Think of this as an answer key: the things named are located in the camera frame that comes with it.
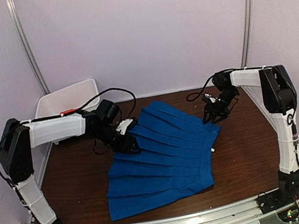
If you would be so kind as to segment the blue pleated skirt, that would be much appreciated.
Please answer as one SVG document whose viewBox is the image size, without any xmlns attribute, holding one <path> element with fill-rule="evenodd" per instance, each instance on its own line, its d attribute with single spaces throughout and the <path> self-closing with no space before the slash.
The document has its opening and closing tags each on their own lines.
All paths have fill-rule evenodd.
<svg viewBox="0 0 299 224">
<path fill-rule="evenodd" d="M 214 185 L 212 153 L 219 125 L 162 101 L 143 107 L 131 130 L 141 153 L 116 153 L 109 170 L 112 221 L 190 197 Z"/>
</svg>

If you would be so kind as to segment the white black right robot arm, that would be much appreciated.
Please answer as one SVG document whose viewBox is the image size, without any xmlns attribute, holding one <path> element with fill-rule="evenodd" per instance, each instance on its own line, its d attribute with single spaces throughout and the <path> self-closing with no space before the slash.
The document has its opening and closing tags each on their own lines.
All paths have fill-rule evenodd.
<svg viewBox="0 0 299 224">
<path fill-rule="evenodd" d="M 297 93 L 283 65 L 243 69 L 226 69 L 208 78 L 220 92 L 214 97 L 198 97 L 205 102 L 204 123 L 218 123 L 228 117 L 232 101 L 239 96 L 239 87 L 258 87 L 266 111 L 274 122 L 280 152 L 279 172 L 286 177 L 299 173 L 299 143 L 296 129 Z"/>
</svg>

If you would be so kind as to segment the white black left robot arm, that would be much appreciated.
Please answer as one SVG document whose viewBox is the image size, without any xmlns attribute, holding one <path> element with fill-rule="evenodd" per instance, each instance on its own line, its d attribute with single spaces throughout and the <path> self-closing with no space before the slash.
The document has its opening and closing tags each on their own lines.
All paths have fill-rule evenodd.
<svg viewBox="0 0 299 224">
<path fill-rule="evenodd" d="M 138 120 L 126 118 L 114 125 L 120 112 L 117 104 L 104 99 L 92 111 L 75 109 L 56 116 L 26 121 L 11 118 L 6 122 L 0 141 L 0 165 L 8 184 L 40 224 L 53 224 L 58 217 L 35 181 L 32 149 L 86 135 L 116 153 L 139 154 L 139 144 L 130 132 Z"/>
</svg>

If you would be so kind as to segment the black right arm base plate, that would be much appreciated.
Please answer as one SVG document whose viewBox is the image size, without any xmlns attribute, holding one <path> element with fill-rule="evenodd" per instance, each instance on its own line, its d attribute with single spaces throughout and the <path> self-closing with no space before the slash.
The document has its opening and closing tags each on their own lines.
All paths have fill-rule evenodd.
<svg viewBox="0 0 299 224">
<path fill-rule="evenodd" d="M 297 199 L 299 199 L 299 181 L 281 181 L 278 189 L 259 193 L 256 203 L 261 212 L 267 214 L 294 203 Z"/>
</svg>

